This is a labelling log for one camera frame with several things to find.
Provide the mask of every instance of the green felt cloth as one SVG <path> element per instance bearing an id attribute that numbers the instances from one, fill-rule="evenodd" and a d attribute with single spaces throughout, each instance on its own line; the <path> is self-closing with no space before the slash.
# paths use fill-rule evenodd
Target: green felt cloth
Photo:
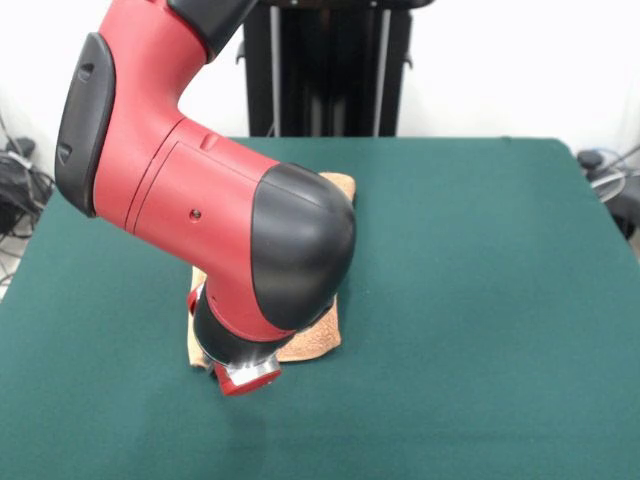
<path id="1" fill-rule="evenodd" d="M 56 195 L 0 306 L 0 478 L 640 477 L 640 269 L 562 144 L 242 142 L 357 180 L 343 345 L 221 397 L 189 266 Z"/>

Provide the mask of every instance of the screw hole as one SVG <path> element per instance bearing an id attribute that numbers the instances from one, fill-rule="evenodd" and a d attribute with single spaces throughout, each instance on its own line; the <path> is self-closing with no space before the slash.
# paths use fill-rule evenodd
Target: screw hole
<path id="1" fill-rule="evenodd" d="M 202 218 L 202 212 L 200 212 L 200 210 L 194 208 L 193 210 L 191 210 L 191 212 L 189 213 L 189 219 L 193 222 L 196 223 L 198 222 L 200 219 Z"/>

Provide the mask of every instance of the black joint cap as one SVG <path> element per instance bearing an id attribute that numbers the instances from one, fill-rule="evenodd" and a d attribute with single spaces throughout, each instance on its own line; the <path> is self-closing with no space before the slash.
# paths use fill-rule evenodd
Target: black joint cap
<path id="1" fill-rule="evenodd" d="M 258 305 L 284 330 L 318 318 L 346 275 L 355 247 L 347 196 L 298 165 L 271 168 L 256 189 L 251 264 Z"/>
<path id="2" fill-rule="evenodd" d="M 220 53 L 258 0 L 169 0 L 169 7 L 207 46 L 210 62 Z"/>

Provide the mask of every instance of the green table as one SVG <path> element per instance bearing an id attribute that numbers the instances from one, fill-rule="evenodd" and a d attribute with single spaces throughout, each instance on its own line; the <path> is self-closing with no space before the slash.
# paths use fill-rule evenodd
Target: green table
<path id="1" fill-rule="evenodd" d="M 342 347 L 222 398 L 189 266 L 56 195 L 0 306 L 1 478 L 640 476 L 640 269 L 562 144 L 243 143 L 357 179 Z"/>

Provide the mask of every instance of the black cable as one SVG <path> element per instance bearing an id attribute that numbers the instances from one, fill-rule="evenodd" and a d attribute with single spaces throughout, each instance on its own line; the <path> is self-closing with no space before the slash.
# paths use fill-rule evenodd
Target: black cable
<path id="1" fill-rule="evenodd" d="M 0 285 L 2 285 L 7 280 L 11 280 L 14 275 L 15 273 L 10 273 L 9 275 L 5 275 L 4 277 L 0 278 Z"/>
<path id="2" fill-rule="evenodd" d="M 635 147 L 633 147 L 631 150 L 629 150 L 624 155 L 619 156 L 613 162 L 605 165 L 605 167 L 609 168 L 609 167 L 613 167 L 615 165 L 618 165 L 619 163 L 624 162 L 625 160 L 627 160 L 628 158 L 632 157 L 633 155 L 635 155 L 638 152 L 640 152 L 640 145 L 636 145 Z"/>
<path id="3" fill-rule="evenodd" d="M 9 134 L 9 130 L 7 130 L 7 125 L 4 123 L 4 118 L 2 117 L 1 111 L 0 111 L 0 128 L 2 128 L 2 132 L 4 133 L 4 136 L 7 137 L 7 140 L 9 140 L 9 143 L 11 144 L 11 146 L 13 146 L 14 150 L 18 152 L 21 156 L 23 156 L 24 152 L 22 151 L 22 147 Z"/>
<path id="4" fill-rule="evenodd" d="M 6 255 L 8 257 L 22 258 L 22 255 L 18 255 L 17 253 L 10 252 L 9 250 L 5 250 L 2 247 L 0 247 L 0 253 L 2 253 L 3 255 Z"/>

